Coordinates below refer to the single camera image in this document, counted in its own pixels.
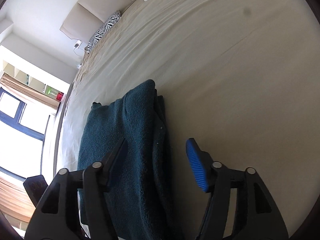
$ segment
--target beige curtain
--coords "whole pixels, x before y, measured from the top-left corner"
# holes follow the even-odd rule
[[[55,114],[57,112],[60,103],[58,100],[28,87],[7,73],[3,73],[3,76],[0,78],[0,84],[6,91],[25,103],[40,103],[42,107],[47,108],[50,113]]]
[[[29,222],[35,207],[25,189],[0,177],[0,209],[21,221]]]

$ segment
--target dark window frame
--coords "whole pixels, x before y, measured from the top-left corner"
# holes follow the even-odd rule
[[[47,126],[45,128],[45,132],[44,134],[40,133],[40,132],[37,132],[35,130],[32,130],[31,128],[28,128],[26,126],[23,126],[22,124],[20,124],[20,120],[22,118],[22,115],[24,113],[24,110],[26,108],[26,103],[21,101],[19,98],[16,98],[14,95],[10,94],[8,91],[4,90],[2,87],[0,88],[0,99],[2,98],[3,94],[6,93],[8,94],[9,96],[15,98],[16,100],[19,101],[19,106],[17,108],[17,112],[14,116],[14,118],[12,118],[11,116],[5,114],[4,112],[0,111],[0,121],[4,122],[5,124],[11,126],[12,128],[28,135],[28,136],[31,136],[35,139],[38,139],[40,141],[42,141],[42,151],[41,151],[41,162],[40,162],[40,174],[42,174],[42,159],[43,159],[43,149],[44,149],[44,139],[45,139],[45,134],[46,134],[46,131],[47,131],[47,127],[48,127],[48,123],[49,123],[49,119],[50,119],[50,115],[48,117],[48,121],[47,121]],[[18,174],[15,174],[11,171],[8,171],[6,170],[5,168],[2,168],[0,166],[0,171],[2,171],[3,173],[11,176],[11,177],[14,177],[18,180],[21,180],[21,181],[24,181],[26,178],[18,175]]]

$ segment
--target folded towel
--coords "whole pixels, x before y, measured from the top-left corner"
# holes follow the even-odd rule
[[[118,236],[125,240],[183,239],[173,214],[164,102],[153,80],[109,106],[93,103],[81,139],[78,169],[101,160],[122,137],[128,141],[128,156],[118,184],[105,194]],[[80,195],[81,222],[87,224]]]

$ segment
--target headboard panel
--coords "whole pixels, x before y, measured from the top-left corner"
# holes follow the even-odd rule
[[[78,0],[60,30],[70,39],[88,42],[115,11],[123,12],[135,0]]]

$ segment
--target bed sheet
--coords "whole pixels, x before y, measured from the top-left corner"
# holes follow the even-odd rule
[[[153,79],[165,100],[186,238],[194,239],[208,199],[185,154],[189,137],[229,168],[255,167],[291,235],[320,192],[319,48],[305,0],[137,0],[77,76],[58,168],[76,169],[92,102],[108,105]]]

